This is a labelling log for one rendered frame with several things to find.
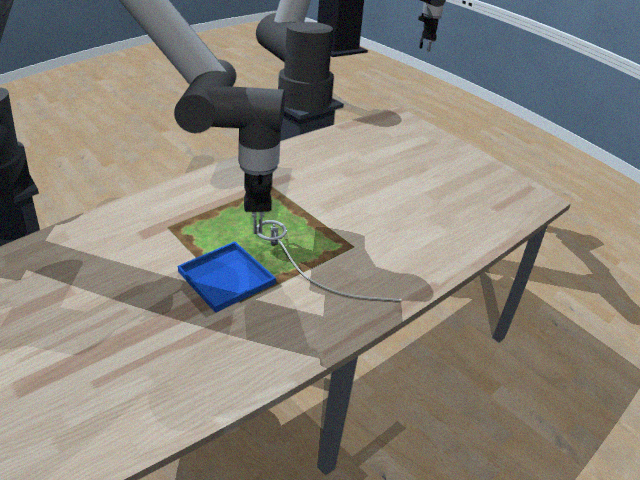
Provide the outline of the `green grass turf mat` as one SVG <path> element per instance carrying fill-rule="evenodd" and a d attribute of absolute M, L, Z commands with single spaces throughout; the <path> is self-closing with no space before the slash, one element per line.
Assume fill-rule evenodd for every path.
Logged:
<path fill-rule="evenodd" d="M 355 248 L 274 187 L 270 194 L 272 209 L 264 212 L 263 221 L 285 225 L 287 233 L 280 241 L 303 273 Z M 253 233 L 253 219 L 252 212 L 245 212 L 242 197 L 167 228 L 195 257 L 235 241 L 276 277 L 276 284 L 242 303 L 301 274 L 279 242 L 271 246 L 271 241 Z"/>

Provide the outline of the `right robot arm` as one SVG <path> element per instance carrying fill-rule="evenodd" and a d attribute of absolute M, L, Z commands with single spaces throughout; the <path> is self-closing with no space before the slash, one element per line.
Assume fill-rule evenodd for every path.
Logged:
<path fill-rule="evenodd" d="M 119 1 L 190 85 L 174 109 L 183 130 L 238 128 L 240 144 L 254 150 L 280 143 L 285 90 L 231 87 L 236 81 L 234 67 L 215 57 L 169 0 Z M 29 174 L 9 92 L 0 88 L 0 203 L 22 193 L 30 183 Z"/>

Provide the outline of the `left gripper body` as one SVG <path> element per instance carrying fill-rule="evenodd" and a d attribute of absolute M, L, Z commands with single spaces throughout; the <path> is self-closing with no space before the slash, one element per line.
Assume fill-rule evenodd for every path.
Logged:
<path fill-rule="evenodd" d="M 419 21 L 424 22 L 424 31 L 422 32 L 423 38 L 428 39 L 430 41 L 436 40 L 438 20 L 441 19 L 441 16 L 443 13 L 443 6 L 435 7 L 424 2 L 422 16 L 418 17 Z"/>

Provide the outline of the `light grey ring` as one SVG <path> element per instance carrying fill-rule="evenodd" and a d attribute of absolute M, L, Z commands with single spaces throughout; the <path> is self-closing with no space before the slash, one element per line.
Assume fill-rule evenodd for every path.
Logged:
<path fill-rule="evenodd" d="M 256 233 L 257 233 L 257 235 L 258 235 L 260 238 L 262 238 L 262 239 L 264 239 L 264 240 L 275 241 L 275 240 L 277 240 L 277 239 L 281 239 L 281 238 L 283 238 L 283 237 L 286 235 L 286 233 L 287 233 L 287 229 L 286 229 L 285 225 L 284 225 L 284 224 L 282 224 L 281 222 L 274 221 L 274 220 L 267 220 L 267 221 L 263 221 L 263 222 L 262 222 L 262 226 L 263 226 L 263 225 L 265 225 L 265 224 L 277 224 L 277 225 L 279 225 L 279 226 L 281 226 L 281 227 L 283 228 L 283 233 L 282 233 L 280 236 L 277 236 L 277 237 L 266 237 L 266 236 L 262 235 L 262 234 L 259 232 L 259 224 L 258 224 L 258 226 L 257 226 L 257 230 L 256 230 Z"/>

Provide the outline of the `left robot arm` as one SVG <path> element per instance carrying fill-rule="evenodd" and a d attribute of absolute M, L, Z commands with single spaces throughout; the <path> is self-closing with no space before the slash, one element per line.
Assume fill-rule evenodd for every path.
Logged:
<path fill-rule="evenodd" d="M 278 89 L 285 90 L 284 106 L 301 111 L 330 106 L 334 84 L 329 71 L 333 28 L 304 22 L 310 2 L 280 0 L 277 12 L 265 16 L 256 28 L 259 44 L 285 61 L 278 81 Z"/>

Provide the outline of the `blue tray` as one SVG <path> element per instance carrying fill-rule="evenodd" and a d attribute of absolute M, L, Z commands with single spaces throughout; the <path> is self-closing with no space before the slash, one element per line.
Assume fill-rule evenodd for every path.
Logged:
<path fill-rule="evenodd" d="M 215 313 L 276 284 L 235 241 L 179 265 L 178 272 Z"/>

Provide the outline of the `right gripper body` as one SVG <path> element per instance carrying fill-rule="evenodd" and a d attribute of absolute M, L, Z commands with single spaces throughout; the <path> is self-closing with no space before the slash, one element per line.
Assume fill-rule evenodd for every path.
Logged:
<path fill-rule="evenodd" d="M 242 146 L 239 142 L 238 162 L 244 172 L 244 189 L 246 191 L 244 195 L 245 212 L 271 211 L 271 176 L 278 167 L 279 156 L 280 143 L 270 149 L 254 150 Z M 252 193 L 251 191 L 261 193 Z"/>

